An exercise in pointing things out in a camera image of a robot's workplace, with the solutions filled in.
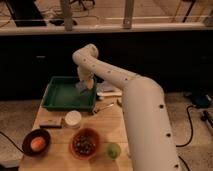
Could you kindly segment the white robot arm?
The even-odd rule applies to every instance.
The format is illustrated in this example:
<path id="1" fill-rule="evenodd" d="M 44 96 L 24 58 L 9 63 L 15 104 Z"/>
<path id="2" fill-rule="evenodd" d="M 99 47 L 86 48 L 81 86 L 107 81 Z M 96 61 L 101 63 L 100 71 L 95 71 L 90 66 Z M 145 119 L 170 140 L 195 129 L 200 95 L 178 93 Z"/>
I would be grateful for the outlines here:
<path id="1" fill-rule="evenodd" d="M 165 105 L 164 91 L 154 80 L 98 60 L 88 44 L 73 55 L 78 75 L 97 75 L 122 91 L 122 111 L 133 171 L 182 171 Z"/>

